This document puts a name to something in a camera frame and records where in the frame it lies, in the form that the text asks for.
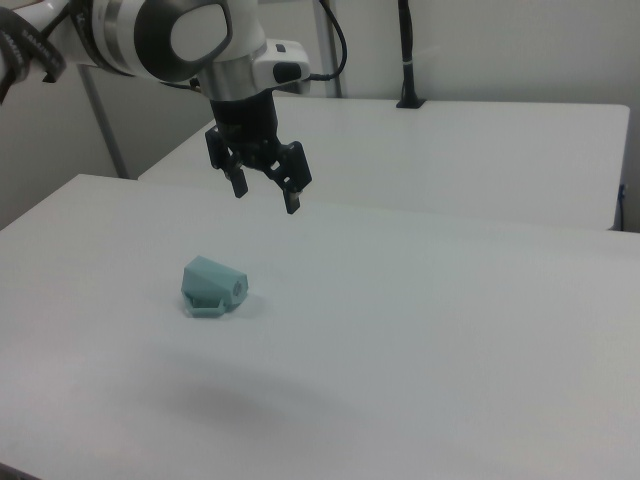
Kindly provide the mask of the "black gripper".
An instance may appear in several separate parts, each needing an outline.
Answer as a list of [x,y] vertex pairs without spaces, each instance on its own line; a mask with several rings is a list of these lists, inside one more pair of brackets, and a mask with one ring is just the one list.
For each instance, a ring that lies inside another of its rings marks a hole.
[[259,93],[243,100],[211,100],[210,105],[215,119],[215,127],[205,132],[210,163],[224,173],[234,196],[242,198],[248,192],[241,162],[254,170],[266,170],[267,177],[283,192],[286,212],[294,214],[312,176],[303,145],[298,141],[279,143],[273,95]]

